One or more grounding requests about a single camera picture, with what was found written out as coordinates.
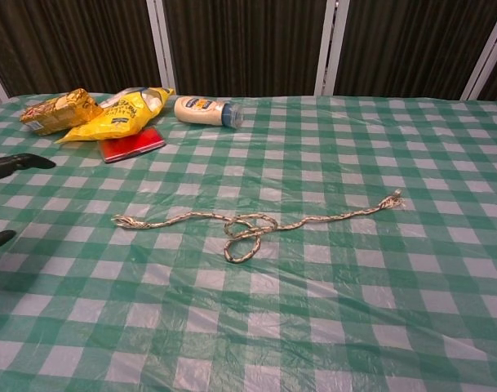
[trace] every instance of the knotted rope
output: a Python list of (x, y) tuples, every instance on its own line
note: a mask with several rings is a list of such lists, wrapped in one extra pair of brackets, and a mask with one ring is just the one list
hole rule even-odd
[[(332, 216), (306, 216), (305, 218), (292, 223), (290, 225), (279, 225), (278, 222), (271, 216), (261, 213), (255, 214), (245, 214), (237, 216), (224, 216), (220, 214), (215, 214), (213, 212), (187, 212), (178, 216), (174, 216), (171, 219), (165, 220), (160, 223), (150, 223), (142, 220), (137, 220), (132, 216), (116, 215), (112, 218), (115, 225), (122, 227), (124, 229), (157, 229), (160, 227), (166, 227), (173, 225), (177, 222), (186, 221), (190, 218), (208, 218), (208, 219), (218, 219), (220, 221), (225, 221), (224, 232), (229, 237), (226, 245), (224, 246), (224, 257), (230, 263), (239, 264), (243, 261), (247, 261), (253, 257), (254, 254), (259, 251), (261, 247), (261, 236), (267, 233), (272, 233), (274, 231), (285, 231), (298, 229), (299, 227), (306, 225), (307, 223), (328, 223), (334, 221), (342, 221), (344, 219), (353, 218), (354, 216), (363, 216), (374, 214), (380, 210), (385, 210), (388, 208), (394, 208), (402, 204), (401, 191), (397, 189), (395, 192), (390, 194), (387, 198), (383, 199), (375, 207), (369, 207), (362, 210), (356, 210), (353, 212), (346, 212), (340, 215)], [(270, 225), (268, 226), (257, 226), (253, 225), (247, 219), (261, 219), (267, 221)], [(239, 233), (234, 233), (231, 231), (233, 224), (239, 223), (245, 225), (248, 229), (245, 229)], [(242, 257), (233, 257), (230, 254), (230, 247), (233, 243), (241, 241), (243, 239), (255, 238), (254, 247), (246, 255)]]

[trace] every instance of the black object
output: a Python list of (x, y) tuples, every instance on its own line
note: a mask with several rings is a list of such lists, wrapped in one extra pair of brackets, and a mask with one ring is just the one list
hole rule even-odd
[[(0, 179), (10, 176), (16, 170), (30, 169), (52, 169), (55, 163), (51, 160), (34, 154), (17, 154), (0, 158)], [(0, 232), (0, 247), (16, 235), (14, 230)]]

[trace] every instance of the snack bag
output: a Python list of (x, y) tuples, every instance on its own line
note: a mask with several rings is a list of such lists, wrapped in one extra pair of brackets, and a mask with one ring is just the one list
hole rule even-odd
[(31, 127), (38, 135), (45, 136), (82, 125), (103, 112), (94, 98), (82, 88), (66, 96), (52, 98), (29, 106), (20, 121)]
[(72, 128), (56, 143), (80, 140), (118, 139), (141, 131), (146, 123), (156, 117), (174, 93), (171, 88), (142, 88), (119, 97), (113, 105), (87, 124)]

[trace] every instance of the green and white checkered tablecloth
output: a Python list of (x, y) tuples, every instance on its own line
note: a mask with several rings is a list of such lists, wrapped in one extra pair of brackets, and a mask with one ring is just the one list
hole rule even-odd
[[(497, 103), (242, 99), (233, 132), (171, 100), (165, 148), (104, 165), (18, 122), (46, 97), (0, 106), (0, 157), (58, 164), (0, 180), (0, 391), (497, 391)], [(404, 209), (266, 235), (242, 265), (218, 221), (110, 221), (290, 223), (396, 188)]]

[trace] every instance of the blue lid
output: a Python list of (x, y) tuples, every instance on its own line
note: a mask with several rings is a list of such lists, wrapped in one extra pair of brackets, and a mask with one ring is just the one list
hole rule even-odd
[(225, 127), (239, 128), (242, 122), (241, 106), (224, 104), (221, 113), (221, 122)]

